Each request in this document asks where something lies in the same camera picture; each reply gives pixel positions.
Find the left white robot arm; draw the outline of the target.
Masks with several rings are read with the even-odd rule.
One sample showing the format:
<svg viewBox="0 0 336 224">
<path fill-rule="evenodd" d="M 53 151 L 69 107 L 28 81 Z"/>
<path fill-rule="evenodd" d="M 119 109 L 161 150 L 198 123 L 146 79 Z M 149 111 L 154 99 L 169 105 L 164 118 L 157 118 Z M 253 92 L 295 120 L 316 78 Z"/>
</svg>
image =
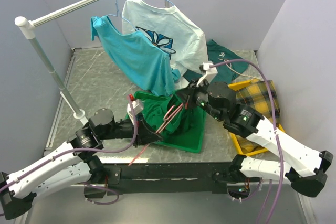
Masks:
<svg viewBox="0 0 336 224">
<path fill-rule="evenodd" d="M 104 140 L 130 138 L 131 145 L 161 141 L 140 113 L 131 119 L 115 121 L 110 109 L 98 110 L 75 135 L 57 149 L 15 173 L 1 173 L 1 214 L 15 219 L 33 204 L 65 187 L 77 183 L 98 183 L 107 172 L 97 152 L 106 152 Z"/>
</svg>

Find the green t shirt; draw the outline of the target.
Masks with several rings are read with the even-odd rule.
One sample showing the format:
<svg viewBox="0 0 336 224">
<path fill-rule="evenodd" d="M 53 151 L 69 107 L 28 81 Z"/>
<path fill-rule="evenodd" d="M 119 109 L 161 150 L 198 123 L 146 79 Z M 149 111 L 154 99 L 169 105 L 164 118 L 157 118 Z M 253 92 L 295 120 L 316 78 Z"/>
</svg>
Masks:
<svg viewBox="0 0 336 224">
<path fill-rule="evenodd" d="M 167 143 L 196 144 L 202 135 L 203 112 L 199 108 L 187 108 L 176 96 L 165 100 L 145 100 L 143 116 Z"/>
</svg>

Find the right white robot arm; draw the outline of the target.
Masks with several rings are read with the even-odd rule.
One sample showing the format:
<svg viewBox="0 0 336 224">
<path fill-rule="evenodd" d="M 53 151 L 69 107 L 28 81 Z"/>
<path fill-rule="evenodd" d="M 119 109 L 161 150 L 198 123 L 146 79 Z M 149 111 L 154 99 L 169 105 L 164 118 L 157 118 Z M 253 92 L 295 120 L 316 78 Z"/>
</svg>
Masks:
<svg viewBox="0 0 336 224">
<path fill-rule="evenodd" d="M 254 142 L 272 152 L 282 161 L 268 161 L 237 154 L 226 172 L 229 181 L 244 178 L 265 178 L 289 184 L 296 192 L 314 198 L 325 187 L 326 171 L 333 155 L 313 150 L 280 129 L 250 106 L 236 101 L 236 93 L 224 82 L 204 83 L 177 90 L 176 95 L 187 109 L 198 107 L 224 129 Z"/>
</svg>

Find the pink wire hanger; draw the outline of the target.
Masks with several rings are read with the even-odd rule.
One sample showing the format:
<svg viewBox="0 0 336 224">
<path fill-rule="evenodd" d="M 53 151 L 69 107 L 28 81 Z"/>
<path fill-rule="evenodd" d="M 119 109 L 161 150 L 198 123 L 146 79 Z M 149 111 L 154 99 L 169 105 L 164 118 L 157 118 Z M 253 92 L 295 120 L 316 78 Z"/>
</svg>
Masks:
<svg viewBox="0 0 336 224">
<path fill-rule="evenodd" d="M 165 114 L 163 117 L 163 123 L 162 125 L 156 130 L 156 134 L 160 134 L 166 126 L 175 118 L 175 116 L 182 110 L 184 104 L 180 104 L 175 110 L 175 105 L 173 105 Z M 137 155 L 133 158 L 133 160 L 128 164 L 128 166 L 131 166 L 139 157 L 140 155 L 150 146 L 153 142 L 147 143 L 144 145 L 144 147 L 137 153 Z"/>
</svg>

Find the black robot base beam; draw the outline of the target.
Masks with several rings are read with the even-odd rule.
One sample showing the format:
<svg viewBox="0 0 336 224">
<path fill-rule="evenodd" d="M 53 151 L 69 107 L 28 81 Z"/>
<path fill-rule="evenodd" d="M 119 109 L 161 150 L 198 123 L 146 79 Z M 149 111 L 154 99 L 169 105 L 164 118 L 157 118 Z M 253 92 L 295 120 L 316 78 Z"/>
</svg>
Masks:
<svg viewBox="0 0 336 224">
<path fill-rule="evenodd" d="M 88 184 L 103 185 L 122 194 L 183 193 L 210 191 L 227 193 L 228 184 L 259 182 L 259 176 L 248 179 L 231 162 L 207 163 L 134 163 L 102 164 Z"/>
</svg>

